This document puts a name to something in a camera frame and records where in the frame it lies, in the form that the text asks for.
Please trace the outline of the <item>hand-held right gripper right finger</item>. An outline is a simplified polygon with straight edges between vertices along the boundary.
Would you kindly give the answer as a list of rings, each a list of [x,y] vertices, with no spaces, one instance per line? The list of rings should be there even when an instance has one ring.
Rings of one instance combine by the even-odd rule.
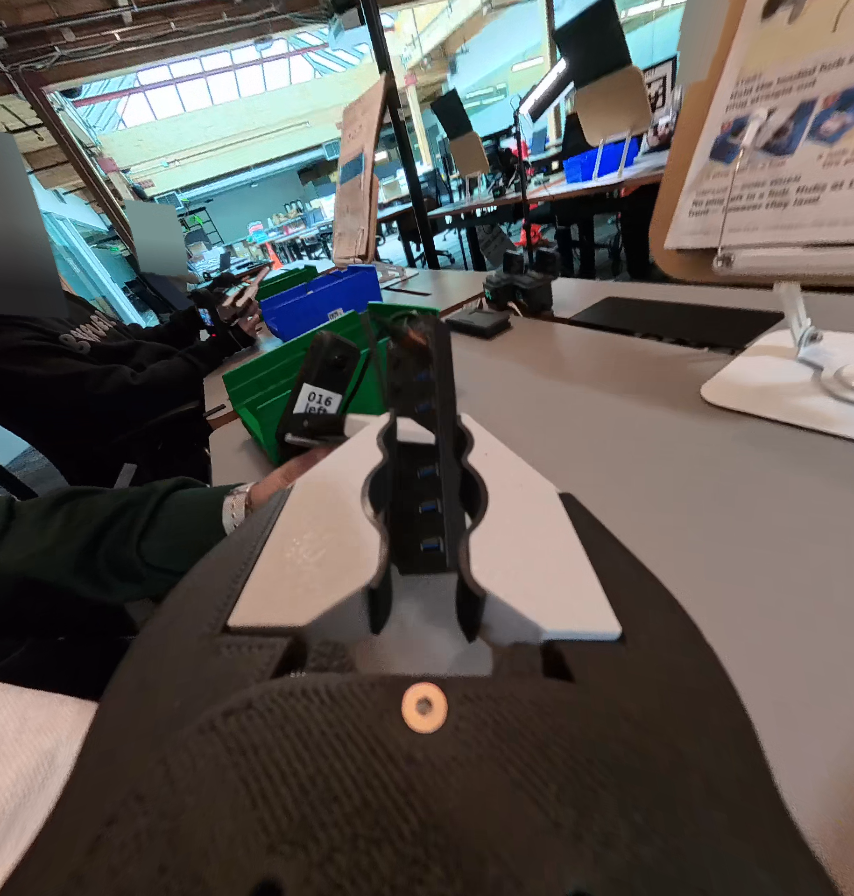
[[[471,415],[459,421],[463,473],[476,485],[459,561],[462,629],[492,645],[618,641],[565,496]]]

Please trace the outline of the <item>small wooden board stand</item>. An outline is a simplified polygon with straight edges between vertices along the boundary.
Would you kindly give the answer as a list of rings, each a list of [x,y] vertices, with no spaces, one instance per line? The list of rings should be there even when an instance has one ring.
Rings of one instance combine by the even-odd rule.
[[[592,182],[599,178],[604,146],[622,141],[617,175],[622,176],[632,138],[647,131],[652,109],[643,70],[625,66],[576,91],[576,113],[586,142],[598,150]]]

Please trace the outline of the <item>black desk pad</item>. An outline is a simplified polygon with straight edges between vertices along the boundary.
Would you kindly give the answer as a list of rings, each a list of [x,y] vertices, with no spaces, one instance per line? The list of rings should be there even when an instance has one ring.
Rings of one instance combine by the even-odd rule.
[[[670,300],[603,297],[567,322],[587,330],[735,355],[783,320],[781,312]]]

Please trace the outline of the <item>blue storage bin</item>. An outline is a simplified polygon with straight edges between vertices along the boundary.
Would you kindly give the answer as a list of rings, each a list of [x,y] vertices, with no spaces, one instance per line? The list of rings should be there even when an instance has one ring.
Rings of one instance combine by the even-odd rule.
[[[323,273],[270,297],[257,299],[270,333],[290,342],[351,313],[365,313],[382,302],[379,274],[373,264],[350,265]]]
[[[563,162],[565,181],[567,184],[586,183],[611,174],[622,173],[633,164],[640,148],[642,138],[633,136],[628,142],[618,140],[604,143]]]

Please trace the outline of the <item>person's left forearm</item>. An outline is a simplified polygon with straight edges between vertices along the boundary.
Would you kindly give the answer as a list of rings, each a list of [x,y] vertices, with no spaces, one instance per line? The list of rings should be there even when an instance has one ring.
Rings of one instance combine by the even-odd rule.
[[[176,478],[0,496],[0,618],[20,624],[70,604],[164,597],[227,537],[232,490]]]

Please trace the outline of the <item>cardboard card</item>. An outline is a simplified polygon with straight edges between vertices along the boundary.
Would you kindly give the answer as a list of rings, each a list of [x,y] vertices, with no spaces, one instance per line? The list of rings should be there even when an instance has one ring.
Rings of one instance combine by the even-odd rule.
[[[387,94],[388,76],[383,73],[343,110],[332,221],[332,262],[340,269],[375,259],[379,192],[375,156]]]

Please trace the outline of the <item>white stand base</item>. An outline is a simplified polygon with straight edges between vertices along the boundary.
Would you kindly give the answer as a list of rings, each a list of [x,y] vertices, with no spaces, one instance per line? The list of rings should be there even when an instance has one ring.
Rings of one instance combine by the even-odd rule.
[[[787,328],[735,356],[701,387],[703,401],[854,442],[854,332],[817,327],[800,283],[773,292]]]

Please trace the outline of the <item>grey wristwatch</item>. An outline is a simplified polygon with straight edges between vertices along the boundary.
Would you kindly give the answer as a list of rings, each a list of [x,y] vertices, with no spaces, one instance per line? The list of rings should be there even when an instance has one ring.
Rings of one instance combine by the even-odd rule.
[[[231,535],[254,511],[255,489],[255,483],[239,484],[225,495],[221,524],[226,535]]]

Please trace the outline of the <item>black pole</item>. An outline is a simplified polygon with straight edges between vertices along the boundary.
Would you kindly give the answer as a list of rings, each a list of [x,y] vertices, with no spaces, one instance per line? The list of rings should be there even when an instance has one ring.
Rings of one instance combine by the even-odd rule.
[[[387,104],[388,114],[394,129],[397,149],[406,181],[409,188],[411,210],[413,212],[425,261],[431,270],[439,269],[439,257],[436,251],[431,223],[424,203],[420,176],[410,144],[407,124],[402,114],[402,104],[396,84],[394,69],[388,49],[386,30],[376,1],[361,1],[360,6],[366,22],[374,59],[380,74],[388,79]]]

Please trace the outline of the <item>grey desk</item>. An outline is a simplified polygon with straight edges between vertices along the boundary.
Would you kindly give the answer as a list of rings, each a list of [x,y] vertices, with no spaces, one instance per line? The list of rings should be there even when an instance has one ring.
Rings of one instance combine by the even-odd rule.
[[[459,407],[692,616],[854,894],[854,442],[708,405],[716,353],[533,320],[452,342]]]

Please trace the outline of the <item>long black multiport hub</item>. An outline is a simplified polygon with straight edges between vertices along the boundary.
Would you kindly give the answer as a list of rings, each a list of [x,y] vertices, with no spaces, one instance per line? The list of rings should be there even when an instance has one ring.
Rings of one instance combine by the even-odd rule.
[[[390,558],[403,576],[454,573],[466,515],[450,330],[435,316],[415,315],[390,333]]]

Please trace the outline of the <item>green plastic bin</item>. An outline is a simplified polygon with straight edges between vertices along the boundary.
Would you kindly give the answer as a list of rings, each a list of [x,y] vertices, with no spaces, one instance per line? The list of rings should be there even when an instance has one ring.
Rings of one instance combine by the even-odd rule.
[[[238,414],[254,442],[271,462],[282,460],[278,426],[291,399],[299,371],[316,336],[325,333],[355,346],[353,375],[337,412],[379,415],[387,410],[378,377],[387,373],[391,325],[410,322],[415,316],[439,318],[433,308],[372,302],[365,312],[351,311],[310,330],[280,347],[250,360],[225,374],[223,382]]]

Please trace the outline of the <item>person's left hand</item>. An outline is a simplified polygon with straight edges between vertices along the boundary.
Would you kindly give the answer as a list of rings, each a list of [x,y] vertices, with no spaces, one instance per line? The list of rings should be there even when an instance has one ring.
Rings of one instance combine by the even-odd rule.
[[[267,476],[255,482],[247,492],[246,513],[254,513],[268,504],[280,491],[290,488],[300,477],[318,465],[334,450],[331,446],[321,446],[291,458]]]

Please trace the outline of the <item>small black device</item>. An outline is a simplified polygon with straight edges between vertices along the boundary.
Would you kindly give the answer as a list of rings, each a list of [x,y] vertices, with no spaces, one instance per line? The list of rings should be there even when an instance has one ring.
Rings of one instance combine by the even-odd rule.
[[[444,319],[457,333],[489,341],[512,329],[510,312],[486,308],[462,309]]]

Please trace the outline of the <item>black battery charger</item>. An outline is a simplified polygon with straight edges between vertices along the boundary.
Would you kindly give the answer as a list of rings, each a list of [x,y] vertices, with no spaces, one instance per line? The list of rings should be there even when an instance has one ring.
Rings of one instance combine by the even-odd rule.
[[[540,247],[533,253],[533,268],[527,270],[522,252],[504,252],[501,268],[490,273],[483,283],[482,294],[488,308],[513,310],[527,317],[553,317],[552,284],[559,276],[558,253]]]

